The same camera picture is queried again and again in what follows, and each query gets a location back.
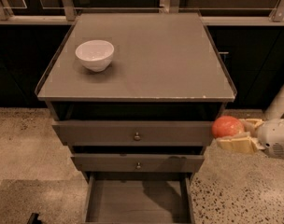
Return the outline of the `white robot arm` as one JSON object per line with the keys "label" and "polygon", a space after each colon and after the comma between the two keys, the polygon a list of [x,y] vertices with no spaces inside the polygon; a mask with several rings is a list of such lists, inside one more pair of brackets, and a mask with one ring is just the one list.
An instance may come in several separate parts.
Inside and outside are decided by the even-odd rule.
{"label": "white robot arm", "polygon": [[262,150],[272,158],[284,160],[284,85],[265,111],[265,120],[239,119],[236,125],[222,116],[212,127],[213,136],[219,147],[240,153]]}

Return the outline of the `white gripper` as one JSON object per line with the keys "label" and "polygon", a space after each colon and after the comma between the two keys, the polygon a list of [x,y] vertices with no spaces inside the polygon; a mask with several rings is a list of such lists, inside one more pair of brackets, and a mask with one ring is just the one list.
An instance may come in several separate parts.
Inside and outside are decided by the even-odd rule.
{"label": "white gripper", "polygon": [[217,145],[224,149],[243,154],[254,154],[259,150],[271,158],[284,159],[284,119],[241,119],[246,132],[257,133],[257,138],[249,133],[217,138]]}

